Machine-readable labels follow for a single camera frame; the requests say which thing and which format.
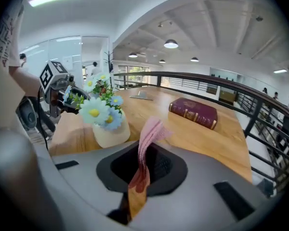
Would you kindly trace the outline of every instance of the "white vase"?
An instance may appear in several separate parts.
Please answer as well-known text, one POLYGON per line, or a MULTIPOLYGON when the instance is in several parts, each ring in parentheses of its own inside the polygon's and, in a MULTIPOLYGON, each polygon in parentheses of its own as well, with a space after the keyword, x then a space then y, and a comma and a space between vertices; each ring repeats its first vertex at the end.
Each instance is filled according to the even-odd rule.
POLYGON ((95 140, 102 148, 108 148, 114 145, 122 144, 129 139, 131 135, 130 126, 123 110, 122 118, 121 126, 112 131, 105 130, 99 125, 93 124, 95 140))

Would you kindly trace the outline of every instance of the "maroon book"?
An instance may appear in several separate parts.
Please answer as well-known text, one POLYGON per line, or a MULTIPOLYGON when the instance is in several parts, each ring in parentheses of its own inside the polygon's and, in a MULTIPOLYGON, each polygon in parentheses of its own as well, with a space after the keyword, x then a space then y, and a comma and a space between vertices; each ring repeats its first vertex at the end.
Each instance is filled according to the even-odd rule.
POLYGON ((169 105, 169 111, 212 130, 217 124, 215 108, 187 98, 173 101, 169 105))

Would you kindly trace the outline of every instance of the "table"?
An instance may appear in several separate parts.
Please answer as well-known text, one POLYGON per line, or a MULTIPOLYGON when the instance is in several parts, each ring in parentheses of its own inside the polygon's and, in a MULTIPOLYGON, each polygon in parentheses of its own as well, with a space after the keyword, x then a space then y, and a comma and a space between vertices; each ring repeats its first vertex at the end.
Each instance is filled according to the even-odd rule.
MULTIPOLYGON (((139 140, 146 120, 159 117, 173 135, 161 142, 178 146, 193 152, 214 157, 242 177, 252 182, 249 151, 243 130, 233 110, 176 91, 158 87, 142 87, 116 92, 124 103, 122 109, 130 125, 128 141, 139 140), (130 98, 140 90, 147 92, 150 100, 130 98), (169 104, 179 97, 189 98, 217 109, 218 123, 214 130, 205 128, 168 111, 169 104)), ((51 156, 98 150, 101 147, 94 139, 90 124, 84 124, 80 115, 63 113, 53 135, 49 149, 51 156)))

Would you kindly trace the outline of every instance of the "black cable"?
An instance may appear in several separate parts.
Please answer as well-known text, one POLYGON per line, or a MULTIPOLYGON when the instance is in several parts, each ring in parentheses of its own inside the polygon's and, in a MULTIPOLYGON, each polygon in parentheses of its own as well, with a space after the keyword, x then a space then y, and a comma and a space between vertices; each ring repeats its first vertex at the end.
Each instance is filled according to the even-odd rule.
POLYGON ((46 149, 47 149, 47 151, 48 151, 48 144, 47 144, 46 136, 45 136, 45 133, 44 133, 44 129, 43 129, 43 127, 42 127, 42 124, 41 124, 41 122, 40 122, 40 110, 39 110, 40 103, 39 103, 39 101, 40 101, 40 91, 41 91, 41 88, 42 88, 42 87, 39 88, 39 92, 38 92, 38 116, 39 116, 38 119, 39 119, 39 126, 41 127, 41 132, 42 132, 43 138, 44 138, 44 140, 45 140, 46 149))

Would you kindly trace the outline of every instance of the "gray floor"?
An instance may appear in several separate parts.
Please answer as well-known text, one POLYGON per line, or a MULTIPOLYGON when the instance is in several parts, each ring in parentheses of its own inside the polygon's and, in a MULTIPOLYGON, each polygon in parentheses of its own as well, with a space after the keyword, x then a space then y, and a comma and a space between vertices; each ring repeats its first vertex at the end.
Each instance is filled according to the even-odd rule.
MULTIPOLYGON (((57 118, 53 118, 50 117, 50 120, 54 123, 57 124, 60 120, 60 117, 57 118)), ((50 142, 52 141, 52 137, 53 137, 53 133, 48 129, 48 127, 42 122, 42 127, 44 128, 44 130, 46 131, 46 133, 49 136, 49 140, 47 141, 48 145, 50 144, 50 142)), ((45 144, 45 140, 43 138, 43 136, 40 133, 37 133, 37 131, 35 129, 31 129, 29 131, 27 131, 28 136, 31 139, 31 142, 33 144, 45 144)))

